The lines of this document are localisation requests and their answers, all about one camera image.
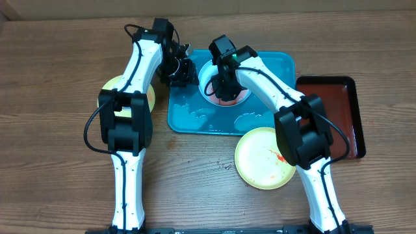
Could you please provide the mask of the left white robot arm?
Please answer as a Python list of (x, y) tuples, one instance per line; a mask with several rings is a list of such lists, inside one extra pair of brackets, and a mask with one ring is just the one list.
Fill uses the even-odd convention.
[(150, 29), (135, 25), (129, 33), (133, 52), (120, 80), (102, 89), (97, 109), (83, 131), (85, 145), (110, 155), (114, 166), (115, 209), (106, 233), (145, 233), (142, 167), (153, 124), (147, 97), (154, 75), (166, 86), (198, 85), (190, 45), (182, 45), (174, 25), (155, 18)]

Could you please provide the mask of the red sponge with dark scourer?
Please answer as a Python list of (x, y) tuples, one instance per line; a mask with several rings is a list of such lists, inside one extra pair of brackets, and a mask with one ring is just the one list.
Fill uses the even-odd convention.
[(231, 100), (231, 101), (224, 101), (223, 99), (218, 100), (218, 104), (220, 106), (233, 106), (233, 105), (236, 105), (237, 103), (238, 101), (236, 99)]

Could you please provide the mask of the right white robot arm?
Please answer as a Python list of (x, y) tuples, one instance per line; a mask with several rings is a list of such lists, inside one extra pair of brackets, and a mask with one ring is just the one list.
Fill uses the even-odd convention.
[(347, 233), (347, 221), (332, 183), (332, 131), (339, 128), (326, 115), (322, 100), (287, 86), (249, 46), (212, 43), (209, 51), (218, 73), (212, 94), (230, 101), (242, 88), (253, 92), (273, 113), (277, 147), (300, 174), (308, 198), (309, 223), (317, 233)]

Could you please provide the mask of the light blue plate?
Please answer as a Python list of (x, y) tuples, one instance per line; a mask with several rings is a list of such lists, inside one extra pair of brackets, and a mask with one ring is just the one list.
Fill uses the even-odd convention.
[[(216, 106), (220, 106), (218, 104), (219, 99), (214, 94), (211, 96), (205, 95), (205, 87), (208, 81), (213, 75), (216, 75), (217, 73), (218, 73), (217, 67), (213, 66), (212, 61), (209, 60), (208, 62), (204, 64), (204, 66), (199, 71), (198, 79), (200, 80), (199, 89), (200, 89), (202, 96), (210, 103)], [(249, 90), (242, 90), (236, 98), (236, 100), (238, 101), (237, 105), (245, 101), (250, 96), (250, 94), (251, 92)]]

